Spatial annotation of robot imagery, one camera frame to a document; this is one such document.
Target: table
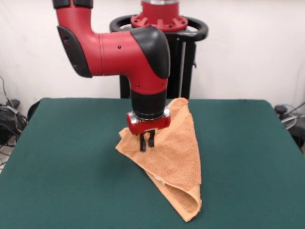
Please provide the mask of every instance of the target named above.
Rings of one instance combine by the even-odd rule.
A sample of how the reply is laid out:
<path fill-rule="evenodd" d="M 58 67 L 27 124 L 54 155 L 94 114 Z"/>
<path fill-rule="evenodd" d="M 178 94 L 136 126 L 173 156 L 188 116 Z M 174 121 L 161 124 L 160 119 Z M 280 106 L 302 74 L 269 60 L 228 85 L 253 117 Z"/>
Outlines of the table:
<path fill-rule="evenodd" d="M 43 99 L 0 175 L 5 229 L 303 229 L 305 159 L 269 103 L 190 100 L 202 212 L 185 223 L 115 150 L 130 101 Z"/>

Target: black joint cover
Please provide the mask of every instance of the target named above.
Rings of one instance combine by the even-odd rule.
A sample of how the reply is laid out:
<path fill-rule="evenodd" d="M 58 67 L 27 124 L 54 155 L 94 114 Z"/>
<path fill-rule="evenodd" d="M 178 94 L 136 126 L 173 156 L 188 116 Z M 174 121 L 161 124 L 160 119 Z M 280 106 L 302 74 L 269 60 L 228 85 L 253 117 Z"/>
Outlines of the black joint cover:
<path fill-rule="evenodd" d="M 93 0 L 74 0 L 75 6 L 83 6 L 86 8 L 93 8 Z"/>
<path fill-rule="evenodd" d="M 77 37 L 67 28 L 58 26 L 61 42 L 76 73 L 86 78 L 92 78 L 85 54 Z"/>
<path fill-rule="evenodd" d="M 54 9 L 69 7 L 69 6 L 70 6 L 70 0 L 53 0 Z"/>
<path fill-rule="evenodd" d="M 139 94 L 131 90 L 132 110 L 136 116 L 144 120 L 154 120 L 164 114 L 166 107 L 166 92 L 158 94 Z"/>
<path fill-rule="evenodd" d="M 156 27 L 132 29 L 131 34 L 141 47 L 153 72 L 161 79 L 170 76 L 170 48 L 165 34 Z"/>

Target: red robot arm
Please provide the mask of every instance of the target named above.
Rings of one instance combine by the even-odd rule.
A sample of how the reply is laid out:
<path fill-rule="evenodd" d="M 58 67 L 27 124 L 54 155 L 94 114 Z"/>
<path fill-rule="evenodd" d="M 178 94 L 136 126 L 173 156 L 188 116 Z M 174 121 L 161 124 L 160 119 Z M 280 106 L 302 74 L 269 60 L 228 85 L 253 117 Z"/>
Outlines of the red robot arm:
<path fill-rule="evenodd" d="M 156 27 L 145 27 L 95 33 L 91 28 L 93 0 L 53 0 L 53 6 L 62 44 L 76 73 L 83 77 L 126 75 L 132 110 L 141 120 L 130 129 L 137 126 L 142 129 L 143 120 L 153 120 L 148 125 L 150 129 L 165 128 L 160 123 L 166 123 L 162 119 L 165 118 L 170 51 L 163 32 Z"/>

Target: silver ring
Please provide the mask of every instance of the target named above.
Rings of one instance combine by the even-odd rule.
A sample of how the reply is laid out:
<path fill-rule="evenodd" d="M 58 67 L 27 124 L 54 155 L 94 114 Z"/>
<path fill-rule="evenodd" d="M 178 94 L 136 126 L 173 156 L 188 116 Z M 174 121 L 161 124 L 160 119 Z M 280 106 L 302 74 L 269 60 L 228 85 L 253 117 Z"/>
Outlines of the silver ring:
<path fill-rule="evenodd" d="M 176 4 L 179 0 L 142 0 L 152 5 L 171 5 Z"/>

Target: towel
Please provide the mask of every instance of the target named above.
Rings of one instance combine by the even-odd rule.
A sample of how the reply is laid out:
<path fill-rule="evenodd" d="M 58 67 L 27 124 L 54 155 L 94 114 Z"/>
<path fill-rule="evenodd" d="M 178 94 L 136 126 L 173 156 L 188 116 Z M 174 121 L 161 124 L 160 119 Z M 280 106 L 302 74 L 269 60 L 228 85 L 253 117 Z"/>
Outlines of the towel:
<path fill-rule="evenodd" d="M 116 149 L 145 170 L 148 177 L 185 222 L 201 209 L 201 164 L 193 117 L 188 100 L 178 98 L 168 105 L 171 124 L 156 131 L 155 147 L 140 151 L 140 140 L 128 128 L 119 134 Z"/>

